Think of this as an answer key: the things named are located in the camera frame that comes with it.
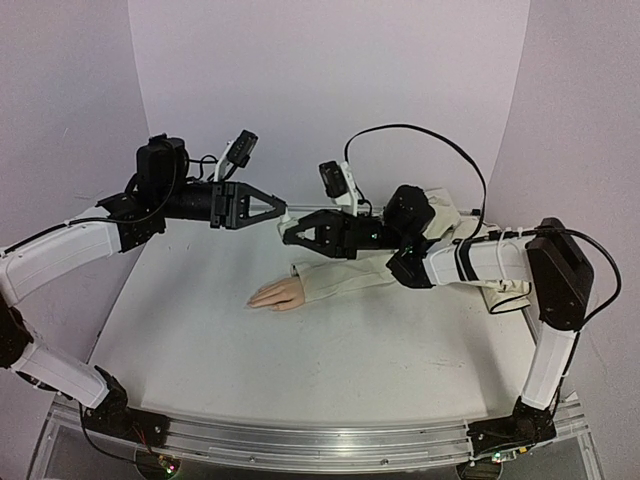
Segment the clear nail polish bottle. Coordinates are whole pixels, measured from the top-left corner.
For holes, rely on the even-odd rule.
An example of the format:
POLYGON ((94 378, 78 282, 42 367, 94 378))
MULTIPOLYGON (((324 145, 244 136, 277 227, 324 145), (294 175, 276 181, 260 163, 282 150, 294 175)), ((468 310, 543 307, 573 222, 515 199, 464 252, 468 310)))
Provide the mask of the clear nail polish bottle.
POLYGON ((284 235, 289 229, 299 225, 299 219, 292 216, 288 210, 279 218, 277 229, 281 235, 284 235))

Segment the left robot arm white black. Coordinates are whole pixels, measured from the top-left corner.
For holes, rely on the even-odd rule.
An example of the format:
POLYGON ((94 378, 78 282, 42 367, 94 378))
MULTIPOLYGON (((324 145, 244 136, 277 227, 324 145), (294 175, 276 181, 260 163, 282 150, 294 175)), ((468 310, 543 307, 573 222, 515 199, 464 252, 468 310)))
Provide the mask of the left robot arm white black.
POLYGON ((211 179, 189 176, 185 143, 165 134, 136 153, 136 171, 125 190, 81 215, 1 250, 1 366, 62 394, 88 410, 116 437, 131 433, 133 411, 126 390, 108 372, 56 350, 18 310, 31 293, 95 260, 124 254, 165 232, 169 219, 239 230, 285 214, 284 200, 231 180, 247 165, 257 143, 242 131, 216 160, 211 179))

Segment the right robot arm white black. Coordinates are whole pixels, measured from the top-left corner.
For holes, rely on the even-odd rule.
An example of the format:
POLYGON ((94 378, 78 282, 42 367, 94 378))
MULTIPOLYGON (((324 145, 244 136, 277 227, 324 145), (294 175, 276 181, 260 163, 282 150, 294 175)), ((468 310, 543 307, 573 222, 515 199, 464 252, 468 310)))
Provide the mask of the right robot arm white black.
POLYGON ((512 412, 467 430, 473 454, 499 457, 549 441, 564 379, 580 333, 593 317, 594 270, 580 249, 582 235, 554 218, 531 230, 485 225, 465 217, 445 190, 399 187, 379 216, 321 209, 284 215, 282 241, 329 259, 299 270, 304 299, 394 282, 410 289, 478 288, 492 314, 536 303, 541 327, 523 390, 512 412))

